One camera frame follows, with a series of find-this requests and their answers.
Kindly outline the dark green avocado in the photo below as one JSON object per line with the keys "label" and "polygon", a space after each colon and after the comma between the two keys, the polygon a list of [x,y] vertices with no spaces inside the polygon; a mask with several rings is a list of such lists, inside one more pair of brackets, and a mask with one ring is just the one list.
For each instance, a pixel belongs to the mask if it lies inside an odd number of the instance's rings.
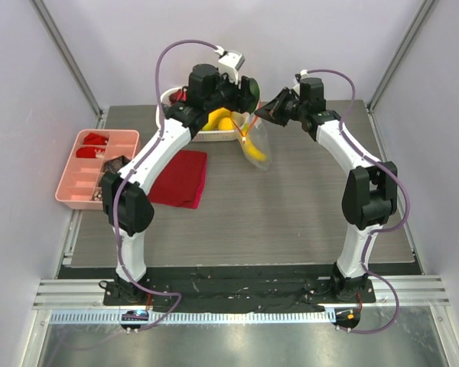
{"label": "dark green avocado", "polygon": [[259,84],[254,78],[249,78],[249,90],[252,94],[252,96],[259,101],[260,98],[260,88]]}

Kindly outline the red apple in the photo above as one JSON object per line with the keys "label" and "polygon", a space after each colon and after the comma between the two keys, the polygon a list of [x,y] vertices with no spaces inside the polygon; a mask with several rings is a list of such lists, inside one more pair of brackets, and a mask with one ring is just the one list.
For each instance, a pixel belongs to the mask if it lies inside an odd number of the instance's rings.
{"label": "red apple", "polygon": [[176,94],[177,102],[185,102],[187,100],[187,90],[185,88],[180,88]]}

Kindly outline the yellow lemon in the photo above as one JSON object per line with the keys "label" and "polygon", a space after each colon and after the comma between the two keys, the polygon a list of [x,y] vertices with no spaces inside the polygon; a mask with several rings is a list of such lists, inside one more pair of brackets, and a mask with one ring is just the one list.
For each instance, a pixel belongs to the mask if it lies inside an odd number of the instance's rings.
{"label": "yellow lemon", "polygon": [[234,129],[233,120],[229,117],[222,117],[218,123],[219,131],[232,131]]}

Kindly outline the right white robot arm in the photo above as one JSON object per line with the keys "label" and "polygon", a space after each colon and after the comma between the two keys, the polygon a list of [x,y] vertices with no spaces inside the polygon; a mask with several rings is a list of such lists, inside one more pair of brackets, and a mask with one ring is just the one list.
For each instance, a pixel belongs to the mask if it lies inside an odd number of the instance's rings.
{"label": "right white robot arm", "polygon": [[340,302],[366,288],[366,272],[376,237],[397,210],[397,167],[392,162],[377,166],[377,158],[348,134],[340,116],[327,108],[321,79],[300,76],[292,88],[284,88],[273,100],[255,111],[256,116],[275,125],[289,121],[325,148],[347,176],[341,201],[347,221],[343,250],[334,263],[330,292]]}

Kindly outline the clear zip top bag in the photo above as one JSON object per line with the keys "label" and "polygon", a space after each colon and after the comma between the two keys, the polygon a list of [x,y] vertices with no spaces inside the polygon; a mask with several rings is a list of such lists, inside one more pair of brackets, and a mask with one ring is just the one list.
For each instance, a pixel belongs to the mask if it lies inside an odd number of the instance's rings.
{"label": "clear zip top bag", "polygon": [[265,124],[249,113],[231,112],[230,118],[246,160],[261,171],[268,170],[272,164],[272,153]]}

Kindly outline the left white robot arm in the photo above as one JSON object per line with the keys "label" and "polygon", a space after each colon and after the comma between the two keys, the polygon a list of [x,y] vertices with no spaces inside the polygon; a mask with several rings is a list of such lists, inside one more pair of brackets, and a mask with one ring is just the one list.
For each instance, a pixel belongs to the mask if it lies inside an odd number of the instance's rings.
{"label": "left white robot arm", "polygon": [[132,305],[141,304],[148,294],[141,281],[146,274],[145,231],[155,210],[148,199],[151,188],[165,167],[207,124],[211,112],[225,108],[252,113],[259,104],[255,79],[241,76],[235,81],[228,73],[209,65],[196,65],[182,89],[184,97],[159,107],[159,128],[140,152],[117,173],[101,179],[103,212],[116,237],[116,274],[121,295]]}

